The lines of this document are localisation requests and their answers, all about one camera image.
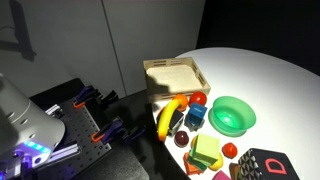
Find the green block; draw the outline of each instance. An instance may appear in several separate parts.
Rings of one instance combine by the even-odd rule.
[[[219,159],[220,140],[205,134],[199,134],[190,156],[207,166]]]
[[[190,154],[189,154],[189,157],[188,157],[188,159],[187,159],[188,163],[194,165],[195,167],[197,167],[197,168],[200,169],[201,171],[205,171],[208,166],[205,165],[205,164],[203,164],[203,163],[201,163],[201,162],[199,162],[199,161],[197,161],[197,160],[195,160],[195,159],[193,159],[193,158],[191,157],[191,154],[192,154],[192,150],[193,150],[193,149],[194,149],[194,148],[191,149]]]

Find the wooden tray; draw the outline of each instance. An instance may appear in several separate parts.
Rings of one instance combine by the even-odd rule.
[[[149,102],[195,91],[209,94],[210,85],[191,57],[143,61]]]

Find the white table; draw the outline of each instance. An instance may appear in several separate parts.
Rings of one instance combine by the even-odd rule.
[[[220,138],[221,146],[232,142],[238,155],[224,158],[221,168],[227,175],[229,164],[250,148],[286,153],[302,180],[317,179],[320,162],[320,77],[287,61],[247,50],[207,48],[187,52],[178,57],[192,57],[211,86],[205,123],[198,132],[188,132],[190,141],[199,132]],[[247,102],[255,111],[257,122],[241,137],[231,138],[218,133],[208,121],[208,112],[220,96],[235,96]],[[154,104],[154,117],[159,107],[169,101]],[[190,143],[179,148],[174,138],[165,145],[183,171],[183,155]],[[212,179],[216,172],[190,175],[191,179]]]

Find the dark background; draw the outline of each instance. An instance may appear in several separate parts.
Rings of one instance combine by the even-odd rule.
[[[320,75],[319,42],[319,1],[207,0],[197,49],[253,50]]]

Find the green bowl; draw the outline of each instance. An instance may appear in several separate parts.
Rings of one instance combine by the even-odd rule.
[[[241,99],[231,96],[217,98],[208,116],[214,129],[230,137],[242,136],[256,123],[253,109]]]

